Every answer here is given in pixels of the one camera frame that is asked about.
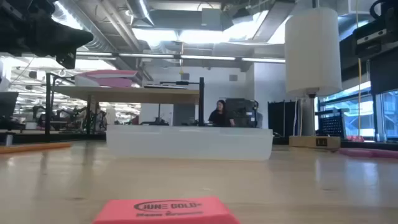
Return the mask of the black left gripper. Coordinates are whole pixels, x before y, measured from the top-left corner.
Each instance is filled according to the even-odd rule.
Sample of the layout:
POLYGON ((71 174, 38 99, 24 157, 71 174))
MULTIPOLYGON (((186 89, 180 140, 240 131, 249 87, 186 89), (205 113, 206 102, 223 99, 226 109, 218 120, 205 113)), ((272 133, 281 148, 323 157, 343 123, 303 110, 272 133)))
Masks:
POLYGON ((76 49, 91 42, 91 32, 52 19, 50 1, 1 1, 1 52, 14 56, 54 57, 67 69, 75 67, 76 49))

